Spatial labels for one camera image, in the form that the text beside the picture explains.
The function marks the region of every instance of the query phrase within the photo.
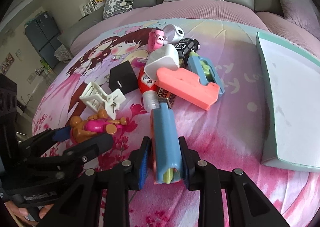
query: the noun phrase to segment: toy car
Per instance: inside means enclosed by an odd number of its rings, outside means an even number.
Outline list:
[[[196,39],[182,39],[176,44],[176,50],[179,53],[179,58],[183,58],[187,64],[191,51],[197,52],[200,49],[200,43]]]

